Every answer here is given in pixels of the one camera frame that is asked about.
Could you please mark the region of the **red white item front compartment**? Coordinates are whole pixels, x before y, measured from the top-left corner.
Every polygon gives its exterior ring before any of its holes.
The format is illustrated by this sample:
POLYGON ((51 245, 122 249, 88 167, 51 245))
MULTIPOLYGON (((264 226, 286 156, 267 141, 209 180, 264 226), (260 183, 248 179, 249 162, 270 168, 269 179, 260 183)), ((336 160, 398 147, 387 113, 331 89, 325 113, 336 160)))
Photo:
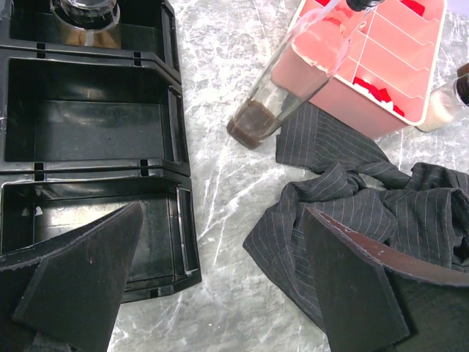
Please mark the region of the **red white item front compartment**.
POLYGON ((386 88, 378 89, 371 82, 357 76, 354 77, 352 84, 357 91, 372 99, 385 110, 393 111, 402 117, 405 116, 405 113, 394 104, 386 88))

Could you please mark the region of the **red item back compartment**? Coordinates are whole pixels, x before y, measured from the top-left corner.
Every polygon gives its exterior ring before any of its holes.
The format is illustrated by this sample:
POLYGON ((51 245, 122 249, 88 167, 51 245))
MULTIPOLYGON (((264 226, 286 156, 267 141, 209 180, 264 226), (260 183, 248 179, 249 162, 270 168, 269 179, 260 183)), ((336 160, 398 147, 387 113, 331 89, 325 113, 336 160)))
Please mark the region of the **red item back compartment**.
POLYGON ((426 7, 419 3, 418 1, 415 0, 401 0, 401 3, 411 9, 414 13, 417 15, 420 15, 421 17, 423 16, 426 7))

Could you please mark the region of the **black cap brown powder bottle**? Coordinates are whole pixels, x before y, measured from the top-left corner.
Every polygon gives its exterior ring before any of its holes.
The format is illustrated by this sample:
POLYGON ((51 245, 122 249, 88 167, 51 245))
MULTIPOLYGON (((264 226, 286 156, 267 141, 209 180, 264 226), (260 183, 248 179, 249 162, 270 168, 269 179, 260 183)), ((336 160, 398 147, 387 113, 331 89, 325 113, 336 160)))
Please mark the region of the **black cap brown powder bottle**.
POLYGON ((53 0, 50 8, 64 44, 121 48, 121 12, 116 0, 53 0))

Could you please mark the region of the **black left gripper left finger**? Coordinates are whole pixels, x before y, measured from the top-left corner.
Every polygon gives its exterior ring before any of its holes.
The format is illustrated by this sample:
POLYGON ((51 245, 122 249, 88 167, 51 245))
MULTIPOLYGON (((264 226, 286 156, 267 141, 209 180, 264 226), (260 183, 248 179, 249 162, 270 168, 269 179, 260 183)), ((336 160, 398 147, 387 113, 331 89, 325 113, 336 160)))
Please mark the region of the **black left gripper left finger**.
POLYGON ((1 256, 1 350, 38 337, 106 351, 144 220, 140 202, 1 256))

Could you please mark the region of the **black divided organizer tray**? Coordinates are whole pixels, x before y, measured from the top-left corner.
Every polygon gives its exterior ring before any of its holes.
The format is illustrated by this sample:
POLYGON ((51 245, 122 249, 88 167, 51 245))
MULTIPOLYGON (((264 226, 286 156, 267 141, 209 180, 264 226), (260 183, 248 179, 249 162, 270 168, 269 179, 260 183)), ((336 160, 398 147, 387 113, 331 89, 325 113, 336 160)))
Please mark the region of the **black divided organizer tray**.
POLYGON ((99 48, 63 1, 1 3, 1 252, 132 202, 144 213, 124 301, 202 280, 174 10, 119 1, 99 48))

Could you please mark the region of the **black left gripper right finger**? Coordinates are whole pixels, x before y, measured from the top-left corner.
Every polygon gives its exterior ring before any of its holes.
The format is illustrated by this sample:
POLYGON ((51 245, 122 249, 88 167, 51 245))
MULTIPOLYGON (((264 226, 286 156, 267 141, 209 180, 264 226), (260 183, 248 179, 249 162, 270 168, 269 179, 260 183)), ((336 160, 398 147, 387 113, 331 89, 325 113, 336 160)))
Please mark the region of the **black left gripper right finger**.
POLYGON ((305 238, 332 351, 467 351, 468 274, 418 260, 307 208, 305 238))

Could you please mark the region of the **black cap white powder bottle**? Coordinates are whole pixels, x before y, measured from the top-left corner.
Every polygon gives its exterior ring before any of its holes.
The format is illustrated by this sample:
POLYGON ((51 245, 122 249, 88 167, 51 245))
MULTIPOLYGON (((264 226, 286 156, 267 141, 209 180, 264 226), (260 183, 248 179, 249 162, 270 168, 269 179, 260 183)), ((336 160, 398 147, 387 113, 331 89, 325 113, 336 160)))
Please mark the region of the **black cap white powder bottle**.
POLYGON ((430 132, 468 117, 468 63, 457 70, 457 77, 434 89, 429 96, 425 120, 417 127, 430 132))

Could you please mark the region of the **pink divided storage box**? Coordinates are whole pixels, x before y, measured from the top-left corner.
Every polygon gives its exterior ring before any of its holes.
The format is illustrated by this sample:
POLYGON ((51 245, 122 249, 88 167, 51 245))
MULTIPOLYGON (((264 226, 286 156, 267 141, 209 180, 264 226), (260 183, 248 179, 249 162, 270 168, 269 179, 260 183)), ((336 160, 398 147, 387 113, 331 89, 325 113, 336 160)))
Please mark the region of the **pink divided storage box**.
POLYGON ((424 120, 446 14, 446 1, 418 1, 421 17, 401 1, 384 1, 351 38, 340 70, 311 100, 362 134, 376 139, 424 120), (386 88, 402 117, 357 91, 354 77, 386 88))

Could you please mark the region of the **dark striped cloth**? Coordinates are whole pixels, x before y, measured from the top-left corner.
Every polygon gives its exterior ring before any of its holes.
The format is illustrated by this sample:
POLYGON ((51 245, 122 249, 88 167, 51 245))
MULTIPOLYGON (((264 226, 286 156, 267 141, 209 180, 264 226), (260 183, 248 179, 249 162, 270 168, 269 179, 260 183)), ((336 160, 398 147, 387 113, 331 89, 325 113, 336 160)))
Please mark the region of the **dark striped cloth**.
POLYGON ((288 183, 244 241, 266 277, 317 326, 322 314, 306 252, 307 207, 428 263, 468 270, 468 176, 417 163, 410 175, 370 138, 310 103, 282 125, 276 160, 315 174, 288 183))

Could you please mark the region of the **tall gold spout oil bottle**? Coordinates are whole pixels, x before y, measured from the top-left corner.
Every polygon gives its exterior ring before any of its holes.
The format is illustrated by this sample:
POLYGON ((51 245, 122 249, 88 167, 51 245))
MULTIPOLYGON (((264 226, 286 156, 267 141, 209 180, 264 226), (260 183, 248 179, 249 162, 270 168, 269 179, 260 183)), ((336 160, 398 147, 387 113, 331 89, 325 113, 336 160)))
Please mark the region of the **tall gold spout oil bottle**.
POLYGON ((351 38, 378 1, 329 1, 299 17, 227 124, 253 150, 338 72, 351 38))

